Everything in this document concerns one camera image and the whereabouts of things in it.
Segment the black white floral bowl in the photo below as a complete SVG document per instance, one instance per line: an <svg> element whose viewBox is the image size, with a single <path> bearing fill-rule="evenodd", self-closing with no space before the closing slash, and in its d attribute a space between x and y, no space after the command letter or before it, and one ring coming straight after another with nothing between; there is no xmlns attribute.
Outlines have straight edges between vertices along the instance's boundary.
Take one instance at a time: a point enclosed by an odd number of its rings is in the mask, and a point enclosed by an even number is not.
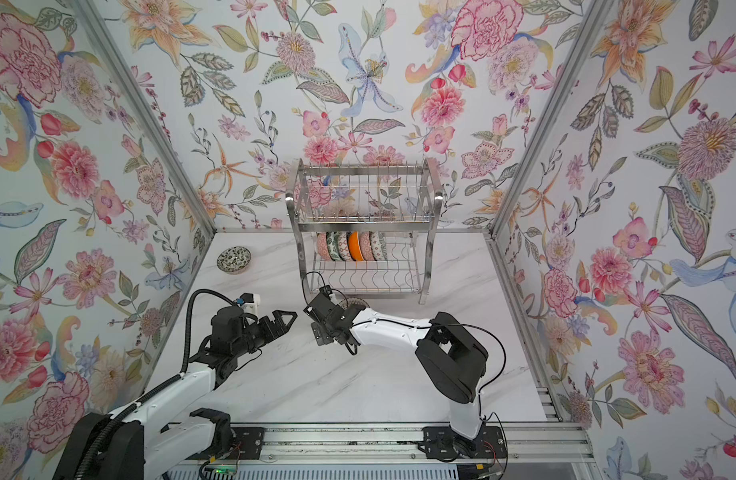
<svg viewBox="0 0 736 480"><path fill-rule="evenodd" d="M375 260L375 256L369 232L361 232L359 234L359 245L363 259L365 261L373 262Z"/></svg>

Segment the dark floral patterned bowl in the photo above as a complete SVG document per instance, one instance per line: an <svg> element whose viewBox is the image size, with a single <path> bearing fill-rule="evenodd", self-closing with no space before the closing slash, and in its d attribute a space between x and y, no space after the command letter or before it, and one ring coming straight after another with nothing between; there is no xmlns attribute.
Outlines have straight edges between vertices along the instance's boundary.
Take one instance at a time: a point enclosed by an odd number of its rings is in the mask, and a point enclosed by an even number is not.
<svg viewBox="0 0 736 480"><path fill-rule="evenodd" d="M244 272L252 260L251 251L245 246L233 246L222 251L216 260L217 268L230 275Z"/></svg>

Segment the green leaf patterned bowl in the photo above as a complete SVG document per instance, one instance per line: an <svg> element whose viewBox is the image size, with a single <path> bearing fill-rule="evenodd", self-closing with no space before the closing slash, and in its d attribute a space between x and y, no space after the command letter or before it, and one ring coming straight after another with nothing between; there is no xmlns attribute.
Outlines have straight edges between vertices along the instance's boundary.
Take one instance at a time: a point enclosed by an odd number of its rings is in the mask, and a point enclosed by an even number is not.
<svg viewBox="0 0 736 480"><path fill-rule="evenodd" d="M330 259L334 262L341 262L342 257L339 250L338 234L336 232L326 233L326 247Z"/></svg>

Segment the pink bowl dark floral inside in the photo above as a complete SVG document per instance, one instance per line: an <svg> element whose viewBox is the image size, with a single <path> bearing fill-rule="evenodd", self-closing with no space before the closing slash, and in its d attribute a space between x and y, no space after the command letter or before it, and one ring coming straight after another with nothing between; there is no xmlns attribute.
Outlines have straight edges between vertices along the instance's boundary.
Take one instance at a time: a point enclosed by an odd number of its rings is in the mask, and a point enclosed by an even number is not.
<svg viewBox="0 0 736 480"><path fill-rule="evenodd" d="M325 232L320 232L317 234L316 238L316 251L318 255L320 256L322 261L331 261L332 257L330 255L330 250L328 247L328 240L327 240L327 234Z"/></svg>

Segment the green geometric patterned bowl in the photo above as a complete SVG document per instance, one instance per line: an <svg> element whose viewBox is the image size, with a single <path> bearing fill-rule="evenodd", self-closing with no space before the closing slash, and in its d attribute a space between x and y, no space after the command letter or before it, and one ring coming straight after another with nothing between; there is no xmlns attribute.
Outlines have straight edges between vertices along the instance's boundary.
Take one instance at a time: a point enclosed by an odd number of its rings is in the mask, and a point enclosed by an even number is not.
<svg viewBox="0 0 736 480"><path fill-rule="evenodd" d="M387 261L388 250L385 235L383 232L370 233L371 247L374 259L376 261Z"/></svg>

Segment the stainless steel dish rack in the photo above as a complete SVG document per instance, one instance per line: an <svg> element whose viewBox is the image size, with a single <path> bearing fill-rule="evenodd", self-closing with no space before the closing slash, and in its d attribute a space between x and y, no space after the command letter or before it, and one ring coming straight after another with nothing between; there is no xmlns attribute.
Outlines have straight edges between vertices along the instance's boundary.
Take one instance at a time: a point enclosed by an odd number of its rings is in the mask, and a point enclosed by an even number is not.
<svg viewBox="0 0 736 480"><path fill-rule="evenodd" d="M417 164L295 163L285 205L296 240L302 290L312 298L331 285L336 293L363 299L429 295L436 234L445 193L440 171ZM320 232L383 232L388 260L322 261Z"/></svg>

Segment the brown white patterned bowl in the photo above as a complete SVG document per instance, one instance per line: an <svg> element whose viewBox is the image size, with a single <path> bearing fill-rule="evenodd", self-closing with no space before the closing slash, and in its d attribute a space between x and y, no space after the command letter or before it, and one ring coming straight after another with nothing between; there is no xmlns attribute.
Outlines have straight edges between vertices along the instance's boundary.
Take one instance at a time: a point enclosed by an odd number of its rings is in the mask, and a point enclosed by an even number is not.
<svg viewBox="0 0 736 480"><path fill-rule="evenodd" d="M339 306L348 310L350 307L357 307L358 309L367 309L370 307L367 301L358 297L347 297L339 303Z"/></svg>

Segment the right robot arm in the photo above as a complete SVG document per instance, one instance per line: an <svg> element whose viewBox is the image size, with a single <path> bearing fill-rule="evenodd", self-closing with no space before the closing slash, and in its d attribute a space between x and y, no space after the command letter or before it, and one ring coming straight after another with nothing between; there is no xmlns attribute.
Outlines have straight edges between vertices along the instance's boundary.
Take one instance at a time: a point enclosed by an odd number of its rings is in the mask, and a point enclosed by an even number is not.
<svg viewBox="0 0 736 480"><path fill-rule="evenodd" d="M357 353L362 346L411 352L439 393L449 400L450 427L473 441L480 434L481 378L487 371L487 349L454 316L440 312L430 319L381 313L363 305L334 303L323 288L304 308L319 345L338 343Z"/></svg>

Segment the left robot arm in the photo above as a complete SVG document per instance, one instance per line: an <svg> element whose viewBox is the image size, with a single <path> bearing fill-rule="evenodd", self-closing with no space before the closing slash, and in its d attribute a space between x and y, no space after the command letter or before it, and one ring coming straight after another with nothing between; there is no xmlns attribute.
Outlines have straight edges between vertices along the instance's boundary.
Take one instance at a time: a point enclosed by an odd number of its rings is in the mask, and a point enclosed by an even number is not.
<svg viewBox="0 0 736 480"><path fill-rule="evenodd" d="M90 413L73 428L57 479L157 479L197 456L230 456L242 444L227 412L197 406L254 354L289 332L298 315L275 310L256 317L246 305L220 309L212 331L181 371L108 414Z"/></svg>

